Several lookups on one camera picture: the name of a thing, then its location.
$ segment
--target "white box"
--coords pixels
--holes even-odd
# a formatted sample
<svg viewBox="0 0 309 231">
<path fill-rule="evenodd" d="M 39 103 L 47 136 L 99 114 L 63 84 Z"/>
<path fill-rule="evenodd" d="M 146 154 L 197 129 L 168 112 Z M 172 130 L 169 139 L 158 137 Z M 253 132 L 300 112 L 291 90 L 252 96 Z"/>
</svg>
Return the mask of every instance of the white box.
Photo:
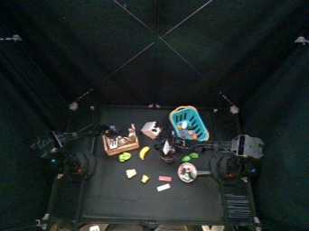
<svg viewBox="0 0 309 231">
<path fill-rule="evenodd" d="M 142 128 L 142 132 L 152 138 L 156 139 L 158 134 L 161 133 L 161 128 L 156 127 L 157 122 L 149 122 L 145 124 Z"/>
</svg>

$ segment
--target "black fabric wall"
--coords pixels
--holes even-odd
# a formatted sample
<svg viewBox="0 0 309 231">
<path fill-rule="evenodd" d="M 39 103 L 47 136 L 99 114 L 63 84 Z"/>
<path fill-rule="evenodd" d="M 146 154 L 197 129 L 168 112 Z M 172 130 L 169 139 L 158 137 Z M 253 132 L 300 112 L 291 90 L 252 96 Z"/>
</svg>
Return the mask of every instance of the black fabric wall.
<svg viewBox="0 0 309 231">
<path fill-rule="evenodd" d="M 300 45 L 241 109 L 243 131 L 267 143 L 255 195 L 271 230 L 308 230 L 308 61 Z"/>
<path fill-rule="evenodd" d="M 10 32 L 3 24 L 0 32 Z M 46 131 L 66 129 L 69 105 L 14 42 L 0 43 L 0 81 L 0 229 L 27 230 L 43 217 L 53 185 L 31 144 Z"/>
<path fill-rule="evenodd" d="M 2 226 L 45 213 L 50 173 L 33 138 L 63 130 L 69 103 L 229 106 L 267 143 L 259 215 L 308 229 L 307 0 L 0 2 Z"/>
</svg>

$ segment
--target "green toy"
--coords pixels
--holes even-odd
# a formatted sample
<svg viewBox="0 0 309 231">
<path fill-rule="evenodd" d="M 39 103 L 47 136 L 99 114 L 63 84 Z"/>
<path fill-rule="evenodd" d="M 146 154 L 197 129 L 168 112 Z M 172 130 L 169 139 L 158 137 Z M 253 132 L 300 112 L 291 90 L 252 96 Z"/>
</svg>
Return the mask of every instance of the green toy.
<svg viewBox="0 0 309 231">
<path fill-rule="evenodd" d="M 190 157 L 192 157 L 193 159 L 197 159 L 197 158 L 198 158 L 198 153 L 197 153 L 197 152 L 193 152 L 193 153 L 190 154 Z"/>
<path fill-rule="evenodd" d="M 181 159 L 182 162 L 189 162 L 192 160 L 192 157 L 189 155 L 184 156 L 184 158 Z"/>
<path fill-rule="evenodd" d="M 120 161 L 125 162 L 130 159 L 130 157 L 132 157 L 132 154 L 129 152 L 125 152 L 120 155 Z"/>
</svg>

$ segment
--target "wooden crate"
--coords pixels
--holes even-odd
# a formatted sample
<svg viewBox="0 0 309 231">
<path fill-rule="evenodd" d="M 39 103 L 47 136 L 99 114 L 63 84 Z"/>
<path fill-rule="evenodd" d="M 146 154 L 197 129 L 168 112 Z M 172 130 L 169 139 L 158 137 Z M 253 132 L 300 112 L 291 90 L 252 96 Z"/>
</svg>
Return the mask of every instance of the wooden crate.
<svg viewBox="0 0 309 231">
<path fill-rule="evenodd" d="M 136 132 L 134 132 L 134 135 L 136 135 L 136 137 L 137 137 L 136 142 L 134 142 L 134 143 L 129 143 L 129 144 L 126 144 L 126 145 L 118 147 L 117 149 L 110 149 L 109 144 L 107 144 L 107 140 L 106 140 L 106 135 L 103 135 L 103 144 L 105 144 L 106 153 L 107 153 L 109 155 L 116 155 L 116 154 L 120 154 L 120 153 L 126 152 L 126 151 L 129 151 L 129 150 L 138 149 L 138 148 L 141 147 L 141 145 L 140 145 L 138 135 L 137 135 Z"/>
</svg>

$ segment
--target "blue basket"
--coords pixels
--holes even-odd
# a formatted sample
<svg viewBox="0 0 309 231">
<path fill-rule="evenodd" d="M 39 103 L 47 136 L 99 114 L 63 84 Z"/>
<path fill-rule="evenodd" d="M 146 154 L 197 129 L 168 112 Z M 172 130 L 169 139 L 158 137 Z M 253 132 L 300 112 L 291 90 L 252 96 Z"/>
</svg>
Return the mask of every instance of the blue basket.
<svg viewBox="0 0 309 231">
<path fill-rule="evenodd" d="M 169 120 L 180 138 L 198 141 L 209 139 L 209 132 L 194 106 L 180 106 L 169 114 Z"/>
</svg>

